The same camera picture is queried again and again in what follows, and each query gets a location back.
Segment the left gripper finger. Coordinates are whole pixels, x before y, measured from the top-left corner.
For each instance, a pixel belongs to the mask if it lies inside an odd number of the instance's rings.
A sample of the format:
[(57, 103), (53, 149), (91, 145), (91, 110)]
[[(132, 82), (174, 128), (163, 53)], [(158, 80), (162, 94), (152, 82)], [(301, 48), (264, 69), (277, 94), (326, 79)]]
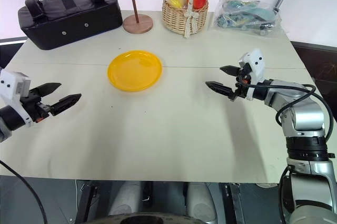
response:
[(61, 83), (45, 83), (32, 89), (32, 92), (39, 96), (47, 96), (53, 93)]
[(68, 95), (62, 99), (60, 99), (57, 103), (50, 105), (49, 107), (49, 112), (53, 115), (56, 116), (67, 109), (71, 108), (74, 106), (79, 99), (81, 98), (82, 94), (72, 94)]

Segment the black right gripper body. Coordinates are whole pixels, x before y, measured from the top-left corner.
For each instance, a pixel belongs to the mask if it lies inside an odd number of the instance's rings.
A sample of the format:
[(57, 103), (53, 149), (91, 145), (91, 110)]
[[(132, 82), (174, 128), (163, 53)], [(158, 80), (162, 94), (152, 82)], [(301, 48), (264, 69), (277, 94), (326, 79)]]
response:
[(246, 98), (248, 87), (247, 84), (250, 83), (251, 77), (251, 67), (248, 63), (245, 63), (240, 70), (238, 76), (236, 76), (237, 83), (235, 84), (236, 90), (234, 91), (233, 98), (230, 98), (231, 101), (234, 101), (237, 97)]

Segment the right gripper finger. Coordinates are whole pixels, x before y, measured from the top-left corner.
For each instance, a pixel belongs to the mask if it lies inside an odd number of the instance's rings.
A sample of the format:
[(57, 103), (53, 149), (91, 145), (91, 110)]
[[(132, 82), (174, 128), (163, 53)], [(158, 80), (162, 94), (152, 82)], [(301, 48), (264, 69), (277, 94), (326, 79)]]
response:
[(220, 67), (220, 70), (225, 72), (226, 74), (228, 74), (230, 76), (236, 77), (240, 73), (241, 68), (236, 67), (236, 66), (227, 65), (227, 66)]
[(226, 87), (223, 84), (215, 81), (207, 81), (205, 82), (206, 86), (213, 90), (214, 92), (226, 96), (228, 98), (233, 98), (234, 92), (232, 88)]

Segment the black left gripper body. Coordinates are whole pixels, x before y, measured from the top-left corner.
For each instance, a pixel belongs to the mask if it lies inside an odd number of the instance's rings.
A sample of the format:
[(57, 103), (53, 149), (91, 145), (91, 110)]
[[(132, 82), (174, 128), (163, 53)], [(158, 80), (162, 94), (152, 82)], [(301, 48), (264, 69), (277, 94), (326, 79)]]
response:
[(40, 88), (33, 88), (28, 92), (28, 96), (20, 98), (23, 108), (35, 123), (49, 116), (50, 106), (42, 103), (42, 97), (45, 95)]

